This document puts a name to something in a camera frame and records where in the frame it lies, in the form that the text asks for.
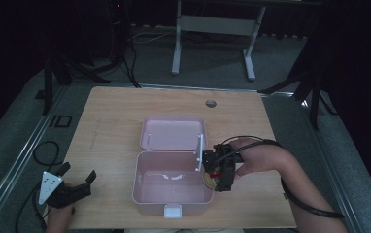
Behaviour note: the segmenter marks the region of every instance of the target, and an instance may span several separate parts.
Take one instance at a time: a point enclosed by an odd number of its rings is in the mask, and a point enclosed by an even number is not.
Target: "box lid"
[[[204,120],[198,116],[148,116],[140,146],[145,150],[196,150],[207,147]]]

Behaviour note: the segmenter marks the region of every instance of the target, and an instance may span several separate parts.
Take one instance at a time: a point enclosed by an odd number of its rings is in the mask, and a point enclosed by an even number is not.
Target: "wooden table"
[[[207,100],[216,101],[214,108]],[[261,97],[254,92],[95,87],[67,152],[64,180],[84,183],[95,170],[92,195],[76,203],[71,228],[257,228],[295,225],[277,172],[247,175],[230,192],[216,192],[199,216],[143,216],[132,200],[143,121],[153,115],[202,117],[208,147],[236,135],[274,139]]]

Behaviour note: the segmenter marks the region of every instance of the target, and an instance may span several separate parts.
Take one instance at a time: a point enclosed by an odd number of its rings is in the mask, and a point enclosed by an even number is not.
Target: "white latch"
[[[164,206],[164,218],[182,218],[182,205],[167,204]]]
[[[204,134],[198,134],[198,143],[197,149],[195,150],[195,155],[197,156],[197,167],[195,168],[196,172],[201,171],[201,165],[203,163],[203,142],[204,142]]]

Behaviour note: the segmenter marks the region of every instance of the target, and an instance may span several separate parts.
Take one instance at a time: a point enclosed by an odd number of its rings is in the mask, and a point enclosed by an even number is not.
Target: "forearm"
[[[48,225],[46,233],[65,233],[68,229],[68,223],[59,222],[57,225]]]
[[[300,202],[315,209],[334,211],[292,155],[284,155],[283,163],[278,171],[288,190]],[[299,208],[291,201],[290,205],[300,232],[347,232],[343,222],[338,218],[316,216]]]

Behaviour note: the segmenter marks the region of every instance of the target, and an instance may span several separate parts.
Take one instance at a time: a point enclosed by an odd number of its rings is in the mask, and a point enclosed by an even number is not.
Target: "small white item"
[[[182,218],[182,205],[180,204],[165,205],[164,218]]]
[[[43,205],[61,183],[62,179],[60,177],[48,172],[43,172],[38,203]]]
[[[198,144],[196,149],[196,156],[197,156],[197,168],[195,168],[195,171],[200,172],[201,171],[201,165],[203,163],[203,142],[204,142],[204,134],[198,135]]]

